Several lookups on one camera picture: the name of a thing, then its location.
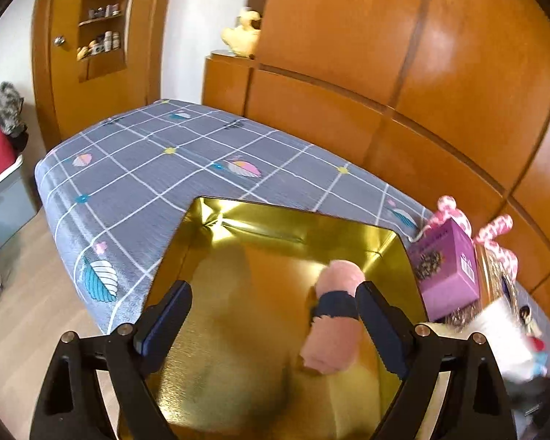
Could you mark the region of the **purple cardboard box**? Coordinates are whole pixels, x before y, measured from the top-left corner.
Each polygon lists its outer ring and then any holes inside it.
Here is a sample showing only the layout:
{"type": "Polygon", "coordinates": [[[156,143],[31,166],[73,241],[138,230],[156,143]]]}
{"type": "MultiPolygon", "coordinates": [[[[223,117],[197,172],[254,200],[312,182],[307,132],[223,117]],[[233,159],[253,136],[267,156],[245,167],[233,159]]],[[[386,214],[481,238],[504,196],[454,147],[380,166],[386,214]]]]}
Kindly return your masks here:
{"type": "Polygon", "coordinates": [[[427,231],[407,253],[431,322],[480,298],[473,243],[454,220],[427,231]]]}

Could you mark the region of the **camouflage garment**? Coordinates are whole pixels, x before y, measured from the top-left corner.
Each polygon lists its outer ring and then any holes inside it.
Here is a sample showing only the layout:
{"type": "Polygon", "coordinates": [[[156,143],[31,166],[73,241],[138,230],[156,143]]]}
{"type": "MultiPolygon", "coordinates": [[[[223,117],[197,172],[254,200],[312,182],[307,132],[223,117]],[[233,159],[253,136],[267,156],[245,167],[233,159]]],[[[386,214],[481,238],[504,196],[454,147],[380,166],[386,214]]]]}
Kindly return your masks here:
{"type": "Polygon", "coordinates": [[[11,82],[0,82],[0,130],[5,136],[18,137],[26,131],[21,118],[23,97],[11,82]]]}

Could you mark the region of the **pink socks navy band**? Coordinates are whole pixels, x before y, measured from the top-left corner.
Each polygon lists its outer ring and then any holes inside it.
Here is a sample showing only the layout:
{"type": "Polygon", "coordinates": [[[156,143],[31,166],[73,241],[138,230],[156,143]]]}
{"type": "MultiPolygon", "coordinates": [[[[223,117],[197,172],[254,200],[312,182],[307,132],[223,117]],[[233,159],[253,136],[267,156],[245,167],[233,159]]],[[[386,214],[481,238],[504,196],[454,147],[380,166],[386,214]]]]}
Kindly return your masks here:
{"type": "Polygon", "coordinates": [[[347,260],[333,260],[321,271],[310,331],[300,351],[305,369],[336,374],[355,362],[363,336],[356,289],[363,282],[362,270],[347,260]]]}

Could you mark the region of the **wooden wall cabinet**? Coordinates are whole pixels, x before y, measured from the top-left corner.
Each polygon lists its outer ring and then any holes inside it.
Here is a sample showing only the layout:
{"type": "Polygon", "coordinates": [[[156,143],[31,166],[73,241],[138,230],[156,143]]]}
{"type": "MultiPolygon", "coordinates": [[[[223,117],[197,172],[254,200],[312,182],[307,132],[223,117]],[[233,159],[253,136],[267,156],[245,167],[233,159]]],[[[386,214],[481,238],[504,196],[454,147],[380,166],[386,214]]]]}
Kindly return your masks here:
{"type": "Polygon", "coordinates": [[[202,100],[313,142],[475,227],[509,213],[550,316],[550,19],[536,0],[266,0],[253,60],[202,100]]]}

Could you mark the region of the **blue plush elephant doll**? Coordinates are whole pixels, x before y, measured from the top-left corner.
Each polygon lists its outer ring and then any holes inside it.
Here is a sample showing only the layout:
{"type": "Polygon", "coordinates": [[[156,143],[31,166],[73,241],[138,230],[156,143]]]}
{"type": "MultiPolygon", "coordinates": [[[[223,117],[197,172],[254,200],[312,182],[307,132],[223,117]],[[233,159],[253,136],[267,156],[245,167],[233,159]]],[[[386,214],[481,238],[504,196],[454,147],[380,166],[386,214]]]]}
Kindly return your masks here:
{"type": "Polygon", "coordinates": [[[532,348],[533,369],[535,377],[544,377],[547,374],[547,351],[546,343],[537,337],[527,336],[529,345],[532,348]]]}

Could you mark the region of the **yellow plush duck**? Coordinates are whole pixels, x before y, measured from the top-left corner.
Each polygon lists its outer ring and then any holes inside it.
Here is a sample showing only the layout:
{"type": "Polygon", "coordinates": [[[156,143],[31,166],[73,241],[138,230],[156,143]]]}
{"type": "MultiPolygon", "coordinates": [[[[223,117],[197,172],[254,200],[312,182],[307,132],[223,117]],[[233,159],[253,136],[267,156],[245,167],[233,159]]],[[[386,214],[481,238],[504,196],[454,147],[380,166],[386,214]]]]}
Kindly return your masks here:
{"type": "Polygon", "coordinates": [[[238,15],[238,25],[225,27],[220,32],[223,43],[238,57],[253,58],[260,37],[259,24],[261,16],[253,10],[241,10],[238,15]]]}

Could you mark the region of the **gold metal tray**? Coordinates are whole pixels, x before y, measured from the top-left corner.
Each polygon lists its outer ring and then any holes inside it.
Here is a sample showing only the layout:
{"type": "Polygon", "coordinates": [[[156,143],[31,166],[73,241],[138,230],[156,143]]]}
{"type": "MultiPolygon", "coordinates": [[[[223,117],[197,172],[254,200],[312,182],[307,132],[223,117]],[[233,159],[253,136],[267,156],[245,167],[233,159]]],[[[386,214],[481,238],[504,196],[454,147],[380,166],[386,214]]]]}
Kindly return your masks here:
{"type": "Polygon", "coordinates": [[[314,284],[335,259],[359,265],[409,320],[426,311],[399,236],[390,230],[235,200],[191,202],[149,291],[176,280],[191,311],[148,387],[181,439],[367,439],[399,387],[369,337],[339,374],[305,370],[300,349],[314,284]]]}

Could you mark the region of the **wooden door with shelves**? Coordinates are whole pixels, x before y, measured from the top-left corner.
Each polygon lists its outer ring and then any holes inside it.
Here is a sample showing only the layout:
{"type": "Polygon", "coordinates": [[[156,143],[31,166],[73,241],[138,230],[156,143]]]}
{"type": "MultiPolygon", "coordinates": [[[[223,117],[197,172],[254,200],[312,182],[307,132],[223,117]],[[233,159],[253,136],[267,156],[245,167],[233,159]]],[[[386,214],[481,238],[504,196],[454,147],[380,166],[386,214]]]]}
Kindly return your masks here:
{"type": "Polygon", "coordinates": [[[161,96],[169,0],[36,0],[32,74],[46,148],[161,96]]]}

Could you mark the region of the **grey storage bin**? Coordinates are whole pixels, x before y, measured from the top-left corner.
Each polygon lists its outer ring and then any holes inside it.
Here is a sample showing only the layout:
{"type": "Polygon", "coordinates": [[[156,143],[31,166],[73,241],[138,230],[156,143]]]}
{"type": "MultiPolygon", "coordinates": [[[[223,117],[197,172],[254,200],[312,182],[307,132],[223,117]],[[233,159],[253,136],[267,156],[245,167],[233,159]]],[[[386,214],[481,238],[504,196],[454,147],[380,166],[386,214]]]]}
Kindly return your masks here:
{"type": "Polygon", "coordinates": [[[37,213],[28,180],[23,176],[23,156],[0,174],[0,248],[37,213]]]}

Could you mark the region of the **white knit gloves blue band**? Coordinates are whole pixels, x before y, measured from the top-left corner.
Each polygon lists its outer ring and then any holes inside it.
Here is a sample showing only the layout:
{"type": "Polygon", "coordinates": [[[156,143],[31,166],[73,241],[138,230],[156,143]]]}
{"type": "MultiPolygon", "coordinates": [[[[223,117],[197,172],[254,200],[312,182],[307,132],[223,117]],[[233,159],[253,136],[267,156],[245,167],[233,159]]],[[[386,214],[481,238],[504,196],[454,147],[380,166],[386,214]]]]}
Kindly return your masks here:
{"type": "Polygon", "coordinates": [[[466,340],[473,333],[484,335],[505,380],[528,381],[535,376],[536,359],[508,301],[489,304],[463,328],[443,323],[427,323],[436,334],[466,340]]]}

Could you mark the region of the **grey checked bed sheet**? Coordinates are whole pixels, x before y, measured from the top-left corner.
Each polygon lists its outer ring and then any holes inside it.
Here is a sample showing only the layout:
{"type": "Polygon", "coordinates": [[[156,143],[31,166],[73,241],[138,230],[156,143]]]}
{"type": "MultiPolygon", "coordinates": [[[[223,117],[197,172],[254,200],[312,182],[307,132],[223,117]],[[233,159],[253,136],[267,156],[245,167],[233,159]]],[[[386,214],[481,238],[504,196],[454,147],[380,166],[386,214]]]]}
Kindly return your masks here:
{"type": "Polygon", "coordinates": [[[258,122],[174,99],[109,117],[51,149],[34,177],[66,271],[102,332],[141,314],[191,202],[311,210],[414,240],[430,212],[366,170],[258,122]]]}

